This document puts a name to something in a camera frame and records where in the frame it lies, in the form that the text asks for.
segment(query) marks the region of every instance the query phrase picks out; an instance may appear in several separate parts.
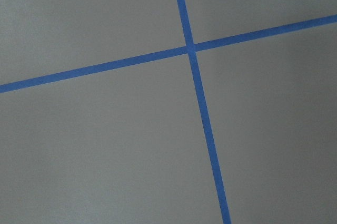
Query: blue tape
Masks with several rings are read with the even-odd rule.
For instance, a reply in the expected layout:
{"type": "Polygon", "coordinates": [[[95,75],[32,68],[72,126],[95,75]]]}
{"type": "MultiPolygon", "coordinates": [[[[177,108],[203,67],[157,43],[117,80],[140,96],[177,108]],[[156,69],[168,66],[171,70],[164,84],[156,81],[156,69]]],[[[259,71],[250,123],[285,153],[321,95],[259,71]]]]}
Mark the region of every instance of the blue tape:
{"type": "Polygon", "coordinates": [[[240,35],[235,35],[226,38],[220,38],[218,40],[206,41],[198,43],[195,45],[196,51],[202,51],[207,49],[212,49],[221,46],[228,46],[235,43],[256,40],[258,38],[265,38],[273,35],[289,33],[294,31],[299,31],[302,29],[312,28],[320,25],[326,25],[337,22],[337,15],[331,15],[327,17],[315,18],[313,20],[307,20],[302,22],[297,22],[289,25],[282,25],[278,27],[268,28],[260,31],[244,33],[240,35]]]}
{"type": "Polygon", "coordinates": [[[180,19],[183,27],[183,32],[186,41],[187,53],[190,59],[190,65],[193,75],[193,81],[196,91],[196,96],[199,104],[200,115],[202,119],[202,124],[204,128],[204,133],[206,137],[207,148],[209,151],[209,156],[211,160],[211,166],[213,171],[213,177],[215,181],[215,187],[217,192],[217,197],[219,199],[220,210],[222,215],[222,220],[224,224],[230,224],[231,218],[228,210],[225,189],[222,181],[221,170],[219,165],[219,160],[216,154],[216,148],[212,133],[211,121],[207,109],[207,103],[205,99],[205,93],[202,86],[200,70],[198,66],[198,61],[196,57],[195,46],[193,42],[192,30],[190,27],[190,21],[187,14],[187,8],[185,0],[177,0],[180,19]]]}
{"type": "Polygon", "coordinates": [[[174,57],[182,54],[186,54],[186,47],[178,47],[169,50],[164,50],[160,52],[150,53],[139,55],[136,57],[131,57],[127,59],[122,59],[113,62],[102,63],[98,65],[82,67],[80,69],[64,71],[56,74],[51,75],[44,75],[40,77],[35,77],[23,81],[7,83],[0,85],[0,93],[8,92],[8,91],[15,91],[23,88],[28,88],[36,85],[46,84],[57,82],[65,79],[70,79],[74,77],[79,77],[83,75],[90,75],[95,74],[107,70],[119,69],[120,67],[127,67],[131,65],[141,64],[145,62],[156,61],[164,58],[174,57]]]}

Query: gray floor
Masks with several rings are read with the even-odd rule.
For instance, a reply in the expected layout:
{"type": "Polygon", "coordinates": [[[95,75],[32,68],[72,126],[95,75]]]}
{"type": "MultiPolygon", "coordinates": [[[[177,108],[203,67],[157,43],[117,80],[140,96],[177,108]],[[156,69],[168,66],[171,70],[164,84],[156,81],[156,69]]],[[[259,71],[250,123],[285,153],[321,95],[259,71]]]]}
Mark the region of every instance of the gray floor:
{"type": "MultiPolygon", "coordinates": [[[[336,0],[186,0],[203,42],[336,0]]],[[[337,222],[337,24],[198,52],[232,223],[337,222]]],[[[0,84],[184,46],[176,0],[0,0],[0,84]]],[[[222,223],[187,55],[0,94],[0,223],[222,223]]]]}

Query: horizontal blue line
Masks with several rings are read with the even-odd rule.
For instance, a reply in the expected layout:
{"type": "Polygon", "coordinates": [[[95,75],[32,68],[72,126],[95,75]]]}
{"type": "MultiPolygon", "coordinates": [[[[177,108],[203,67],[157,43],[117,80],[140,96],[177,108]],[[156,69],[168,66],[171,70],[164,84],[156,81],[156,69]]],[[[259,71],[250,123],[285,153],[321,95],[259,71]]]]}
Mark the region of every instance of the horizontal blue line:
{"type": "MultiPolygon", "coordinates": [[[[240,35],[230,36],[226,38],[220,38],[217,40],[206,41],[202,43],[195,44],[195,50],[197,52],[202,50],[208,50],[221,46],[228,46],[235,43],[256,40],[258,38],[264,38],[268,36],[278,35],[282,33],[289,33],[294,31],[299,31],[306,28],[316,27],[320,25],[326,25],[337,22],[337,15],[331,15],[327,17],[315,18],[313,20],[297,22],[289,25],[282,25],[278,27],[268,28],[260,31],[244,33],[240,35]]],[[[131,65],[141,64],[150,61],[156,61],[164,58],[174,57],[187,53],[186,46],[173,48],[169,50],[159,51],[150,54],[139,55],[136,57],[131,57],[127,59],[122,59],[113,62],[102,63],[98,65],[82,67],[80,69],[64,71],[56,74],[40,76],[36,78],[31,78],[27,80],[22,80],[13,83],[7,83],[0,85],[0,93],[15,91],[27,87],[32,87],[41,84],[47,84],[52,82],[57,82],[61,80],[66,80],[74,77],[79,77],[82,75],[89,75],[94,73],[99,73],[107,70],[118,69],[120,67],[127,67],[131,65]]]]}
{"type": "Polygon", "coordinates": [[[243,33],[235,36],[230,36],[226,38],[220,38],[217,40],[206,41],[202,43],[195,44],[196,51],[202,51],[207,49],[212,49],[221,46],[228,46],[235,43],[241,43],[245,41],[256,40],[258,38],[265,38],[269,36],[274,36],[283,33],[289,33],[294,31],[299,31],[302,29],[312,28],[320,25],[326,25],[337,22],[337,15],[331,15],[327,17],[315,18],[313,20],[307,20],[302,22],[297,22],[289,25],[282,25],[278,27],[263,29],[260,31],[243,33]]]}
{"type": "Polygon", "coordinates": [[[164,50],[160,52],[139,55],[136,57],[131,57],[131,58],[122,59],[118,61],[102,63],[102,64],[88,66],[88,67],[82,67],[80,69],[64,71],[64,72],[55,73],[51,75],[44,75],[44,76],[35,77],[35,78],[27,79],[27,80],[22,80],[18,82],[0,85],[0,93],[15,91],[15,90],[28,88],[28,87],[32,87],[36,85],[41,85],[41,84],[46,84],[46,83],[57,82],[57,81],[65,80],[65,79],[83,76],[83,75],[90,75],[90,74],[95,74],[95,73],[99,73],[103,71],[114,70],[120,67],[127,67],[131,65],[145,63],[145,62],[156,61],[156,60],[174,57],[174,56],[178,56],[178,55],[182,55],[186,53],[187,53],[186,47],[182,46],[182,47],[164,50]]]}

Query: vertical blue line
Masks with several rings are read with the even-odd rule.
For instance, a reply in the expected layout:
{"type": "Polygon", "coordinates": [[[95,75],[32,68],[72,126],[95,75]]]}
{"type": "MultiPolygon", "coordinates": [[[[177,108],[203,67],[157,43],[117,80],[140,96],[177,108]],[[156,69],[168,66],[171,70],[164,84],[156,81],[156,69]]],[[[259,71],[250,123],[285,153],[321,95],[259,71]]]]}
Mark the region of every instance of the vertical blue line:
{"type": "Polygon", "coordinates": [[[198,61],[196,57],[195,45],[193,42],[192,30],[190,27],[190,21],[187,14],[187,8],[185,0],[177,0],[179,14],[183,26],[183,32],[186,41],[187,53],[190,59],[190,65],[193,75],[194,87],[196,91],[196,96],[199,104],[200,115],[202,119],[202,124],[204,128],[204,133],[206,137],[207,148],[209,151],[209,156],[211,160],[211,166],[213,171],[213,177],[215,181],[215,187],[217,192],[217,197],[219,199],[220,210],[222,215],[222,220],[224,224],[231,224],[231,218],[228,210],[225,189],[222,181],[221,170],[219,165],[219,160],[216,154],[216,148],[212,133],[211,121],[207,109],[206,98],[204,89],[202,86],[200,70],[198,66],[198,61]]]}

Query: blue stripe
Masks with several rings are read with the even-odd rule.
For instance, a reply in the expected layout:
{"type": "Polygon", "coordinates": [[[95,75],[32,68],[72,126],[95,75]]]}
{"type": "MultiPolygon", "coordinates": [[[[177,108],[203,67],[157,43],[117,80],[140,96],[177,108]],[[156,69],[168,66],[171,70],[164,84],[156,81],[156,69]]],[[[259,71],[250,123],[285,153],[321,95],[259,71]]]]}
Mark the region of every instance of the blue stripe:
{"type": "Polygon", "coordinates": [[[197,51],[212,49],[221,46],[228,46],[235,43],[256,40],[258,38],[265,38],[273,35],[289,33],[299,31],[302,29],[312,28],[320,25],[326,25],[337,22],[337,15],[331,15],[327,17],[315,18],[313,20],[307,20],[297,22],[289,25],[282,25],[278,27],[268,28],[260,31],[244,33],[226,38],[220,38],[218,40],[206,41],[195,45],[197,51]]]}
{"type": "Polygon", "coordinates": [[[219,199],[221,215],[222,215],[223,223],[230,224],[231,219],[230,219],[230,214],[228,210],[225,189],[224,189],[224,185],[222,181],[220,165],[219,165],[219,161],[218,161],[217,154],[216,154],[212,127],[211,127],[210,117],[209,117],[209,113],[207,109],[204,89],[202,86],[201,75],[200,75],[200,70],[199,70],[198,61],[196,57],[195,46],[193,43],[192,31],[190,27],[189,17],[187,14],[186,3],[185,3],[185,0],[177,0],[177,3],[178,3],[179,13],[180,13],[180,19],[181,19],[182,26],[183,26],[187,53],[189,54],[193,81],[194,81],[196,96],[197,96],[197,100],[199,104],[204,133],[206,137],[207,148],[208,148],[209,156],[211,160],[211,166],[212,166],[213,177],[215,181],[217,197],[219,199]]]}
{"type": "Polygon", "coordinates": [[[131,57],[127,59],[122,59],[113,62],[102,63],[98,65],[82,67],[80,69],[64,71],[51,75],[44,75],[40,77],[35,77],[23,81],[7,83],[0,85],[0,93],[19,90],[23,88],[28,88],[36,85],[57,82],[65,79],[70,79],[74,77],[79,77],[83,75],[95,74],[98,72],[103,72],[107,70],[119,69],[120,67],[127,67],[131,65],[141,64],[145,62],[156,61],[164,58],[174,57],[182,54],[186,54],[186,47],[178,47],[169,50],[164,50],[160,52],[155,52],[151,54],[144,54],[136,57],[131,57]]]}

